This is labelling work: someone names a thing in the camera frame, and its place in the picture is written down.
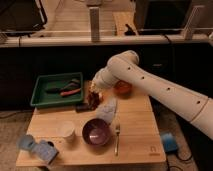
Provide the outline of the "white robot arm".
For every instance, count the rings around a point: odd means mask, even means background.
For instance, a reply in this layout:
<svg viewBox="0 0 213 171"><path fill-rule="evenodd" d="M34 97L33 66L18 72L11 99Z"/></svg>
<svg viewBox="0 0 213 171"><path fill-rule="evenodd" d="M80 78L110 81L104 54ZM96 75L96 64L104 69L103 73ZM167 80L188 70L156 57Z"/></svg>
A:
<svg viewBox="0 0 213 171"><path fill-rule="evenodd" d="M140 88L213 140L213 99L153 75L139 66L139 56L127 50L112 56L92 79L90 90L101 92L122 80Z"/></svg>

